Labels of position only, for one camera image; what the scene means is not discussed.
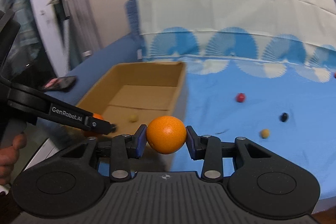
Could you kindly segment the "person's left hand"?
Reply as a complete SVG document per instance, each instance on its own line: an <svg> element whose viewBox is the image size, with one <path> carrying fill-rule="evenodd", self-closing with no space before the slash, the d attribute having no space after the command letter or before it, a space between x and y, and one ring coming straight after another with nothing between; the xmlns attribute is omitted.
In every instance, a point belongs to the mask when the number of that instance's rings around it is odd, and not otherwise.
<svg viewBox="0 0 336 224"><path fill-rule="evenodd" d="M13 139L10 147L2 148L0 154L0 184L6 185L10 182L11 173L15 163L19 159L19 151L25 148L27 138L24 133L18 134Z"/></svg>

